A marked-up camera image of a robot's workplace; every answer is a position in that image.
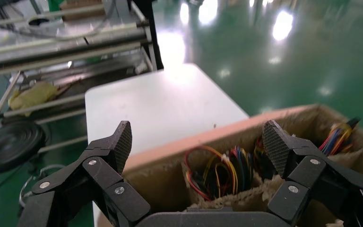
white tabletop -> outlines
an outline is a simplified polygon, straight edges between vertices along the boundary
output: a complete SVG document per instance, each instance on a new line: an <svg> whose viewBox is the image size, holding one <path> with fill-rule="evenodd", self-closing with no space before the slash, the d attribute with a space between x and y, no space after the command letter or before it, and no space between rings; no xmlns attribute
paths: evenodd
<svg viewBox="0 0 363 227"><path fill-rule="evenodd" d="M94 87L86 92L88 143L130 121L131 156L248 118L194 64L183 64ZM94 221L99 209L94 205Z"/></svg>

cardboard divider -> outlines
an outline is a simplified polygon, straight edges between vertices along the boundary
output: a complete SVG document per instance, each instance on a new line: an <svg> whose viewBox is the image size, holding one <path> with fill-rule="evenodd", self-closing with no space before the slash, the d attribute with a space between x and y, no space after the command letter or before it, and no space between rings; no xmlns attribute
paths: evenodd
<svg viewBox="0 0 363 227"><path fill-rule="evenodd" d="M280 177L275 176L237 195L204 201L189 189L184 179L183 159L186 151L199 145L210 146L219 152L238 145L246 152L252 152L254 141L261 135L262 126L268 120L276 120L288 133L309 139L319 146L333 124L348 119L322 105L299 106L261 114L132 156L126 163L123 177L147 200L154 213L183 211L189 206L203 209L232 206L235 211L266 211L268 202L284 182ZM363 130L357 127L352 139L352 148L356 152L330 158L363 174ZM203 166L209 156L209 152L191 153L189 164L192 168ZM299 226L325 226L326 223L335 223L335 219L322 204L311 202Z"/></svg>

metal rack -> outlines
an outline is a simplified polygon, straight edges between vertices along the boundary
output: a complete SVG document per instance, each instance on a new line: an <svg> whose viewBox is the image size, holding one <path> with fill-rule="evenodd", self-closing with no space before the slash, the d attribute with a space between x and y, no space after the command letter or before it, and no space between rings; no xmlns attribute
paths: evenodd
<svg viewBox="0 0 363 227"><path fill-rule="evenodd" d="M109 4L111 2L107 1L100 6L45 13L38 15L38 18L61 17L97 7L104 7L108 11L112 7ZM106 20L93 18L63 22L58 19L46 26L41 25L38 29L28 26L29 19L25 18L0 21L0 25L15 25L24 33L40 33L40 36L47 37L29 37L0 29L0 76L12 75L0 99L0 127L23 120L24 117L20 116L28 112L33 112L29 120L38 124L84 114L84 93L91 86L157 69L148 20L134 2L128 4L126 0L115 0L113 4L116 10L112 9ZM65 92L59 98L40 105L19 110L2 110L15 88L24 91L38 81L70 88L76 87L74 84L79 81L88 81L88 86L79 86L79 90ZM55 108L59 108L59 111L52 111ZM39 152L86 139L86 136L82 136L53 144Z"/></svg>

green epoxy floor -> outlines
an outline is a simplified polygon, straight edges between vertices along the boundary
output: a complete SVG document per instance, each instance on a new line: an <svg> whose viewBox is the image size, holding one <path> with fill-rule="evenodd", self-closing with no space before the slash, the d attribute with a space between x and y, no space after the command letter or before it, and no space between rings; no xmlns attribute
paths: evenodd
<svg viewBox="0 0 363 227"><path fill-rule="evenodd" d="M196 63L249 115L323 103L363 119L363 0L158 0L154 11L165 67ZM0 79L0 94L5 87ZM59 141L84 133L85 118L51 128ZM85 147L48 152L40 166L69 164ZM23 167L0 188L0 227L16 225L28 177ZM71 226L92 226L91 207Z"/></svg>

metal screw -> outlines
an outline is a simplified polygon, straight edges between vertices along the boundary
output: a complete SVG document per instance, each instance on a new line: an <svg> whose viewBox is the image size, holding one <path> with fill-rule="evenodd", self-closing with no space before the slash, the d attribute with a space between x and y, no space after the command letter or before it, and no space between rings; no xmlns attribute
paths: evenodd
<svg viewBox="0 0 363 227"><path fill-rule="evenodd" d="M118 188L115 189L115 193L118 194L118 195L122 194L123 192L124 192L123 187L118 187Z"/></svg>
<svg viewBox="0 0 363 227"><path fill-rule="evenodd" d="M297 193L298 192L298 188L296 186L290 185L289 186L289 190L293 193Z"/></svg>
<svg viewBox="0 0 363 227"><path fill-rule="evenodd" d="M311 159L310 160L310 162L312 163L312 164L316 164L316 165L319 165L319 161L318 160L316 160L316 159Z"/></svg>
<svg viewBox="0 0 363 227"><path fill-rule="evenodd" d="M45 181L43 183L40 184L40 188L46 188L49 186L49 182L48 181Z"/></svg>

